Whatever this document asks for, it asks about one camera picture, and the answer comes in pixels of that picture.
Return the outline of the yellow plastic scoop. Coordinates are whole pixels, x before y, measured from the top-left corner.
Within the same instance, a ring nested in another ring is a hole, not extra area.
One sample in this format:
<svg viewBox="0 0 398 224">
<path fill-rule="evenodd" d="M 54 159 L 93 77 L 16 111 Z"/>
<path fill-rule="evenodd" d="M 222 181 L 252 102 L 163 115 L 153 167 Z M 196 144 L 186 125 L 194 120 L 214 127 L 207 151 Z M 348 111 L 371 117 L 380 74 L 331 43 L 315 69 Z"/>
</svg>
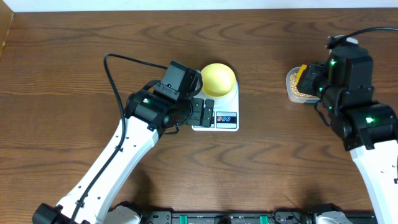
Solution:
<svg viewBox="0 0 398 224">
<path fill-rule="evenodd" d="M 304 72 L 306 69 L 307 69 L 307 65 L 306 65 L 306 64 L 303 64 L 303 65 L 300 67 L 299 71 L 297 72 L 296 83 L 295 83 L 295 85 L 298 85 L 298 84 L 299 84 L 300 78 L 301 78 L 303 72 Z"/>
</svg>

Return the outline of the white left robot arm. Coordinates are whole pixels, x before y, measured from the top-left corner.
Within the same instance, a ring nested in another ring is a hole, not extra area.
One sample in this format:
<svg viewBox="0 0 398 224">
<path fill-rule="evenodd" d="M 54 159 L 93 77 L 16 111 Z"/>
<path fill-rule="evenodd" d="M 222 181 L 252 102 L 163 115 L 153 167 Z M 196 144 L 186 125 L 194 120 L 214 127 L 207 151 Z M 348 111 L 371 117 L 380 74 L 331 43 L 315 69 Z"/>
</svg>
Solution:
<svg viewBox="0 0 398 224">
<path fill-rule="evenodd" d="M 56 206 L 41 204 L 33 224 L 132 223 L 142 214 L 128 205 L 111 204 L 133 169 L 167 129 L 181 124 L 211 125 L 214 101 L 197 95 L 201 73 L 170 62 L 162 80 L 152 80 L 119 107 L 121 119 L 108 145 L 84 177 Z"/>
</svg>

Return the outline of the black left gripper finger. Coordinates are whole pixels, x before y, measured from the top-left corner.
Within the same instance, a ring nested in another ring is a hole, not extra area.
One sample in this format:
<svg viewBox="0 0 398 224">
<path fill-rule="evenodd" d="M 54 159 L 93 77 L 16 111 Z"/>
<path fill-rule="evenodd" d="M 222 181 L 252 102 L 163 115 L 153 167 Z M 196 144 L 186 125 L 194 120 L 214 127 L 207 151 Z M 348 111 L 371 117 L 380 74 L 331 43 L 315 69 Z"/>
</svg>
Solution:
<svg viewBox="0 0 398 224">
<path fill-rule="evenodd" d="M 205 100 L 205 109 L 203 111 L 203 119 L 201 123 L 201 125 L 204 127 L 210 127 L 212 124 L 214 103 L 215 103 L 214 100 L 211 99 Z"/>
<path fill-rule="evenodd" d="M 205 101 L 201 98 L 197 99 L 198 103 L 198 126 L 201 126 L 203 123 L 203 114 L 205 111 Z"/>
</svg>

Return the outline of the yellow plastic bowl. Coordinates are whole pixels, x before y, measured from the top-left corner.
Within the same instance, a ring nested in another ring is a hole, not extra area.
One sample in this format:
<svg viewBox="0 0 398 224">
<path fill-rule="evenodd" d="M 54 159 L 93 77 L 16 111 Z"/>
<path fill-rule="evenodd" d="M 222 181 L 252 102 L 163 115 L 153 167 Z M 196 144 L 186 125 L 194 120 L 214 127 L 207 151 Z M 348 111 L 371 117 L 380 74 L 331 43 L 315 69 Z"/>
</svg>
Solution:
<svg viewBox="0 0 398 224">
<path fill-rule="evenodd" d="M 222 63 L 212 63 L 201 70 L 203 92 L 209 96 L 222 97 L 229 94 L 236 85 L 231 68 Z"/>
</svg>

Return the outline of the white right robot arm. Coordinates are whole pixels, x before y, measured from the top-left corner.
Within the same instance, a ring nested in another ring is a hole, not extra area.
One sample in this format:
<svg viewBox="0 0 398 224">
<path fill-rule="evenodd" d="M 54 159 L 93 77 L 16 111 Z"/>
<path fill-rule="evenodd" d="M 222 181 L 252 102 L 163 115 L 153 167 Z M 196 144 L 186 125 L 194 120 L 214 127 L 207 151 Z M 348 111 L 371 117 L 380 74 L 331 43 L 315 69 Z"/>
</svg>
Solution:
<svg viewBox="0 0 398 224">
<path fill-rule="evenodd" d="M 326 62 L 302 65 L 296 87 L 327 109 L 363 178 L 378 223 L 397 223 L 397 115 L 373 99 L 373 59 L 358 45 L 330 50 Z"/>
</svg>

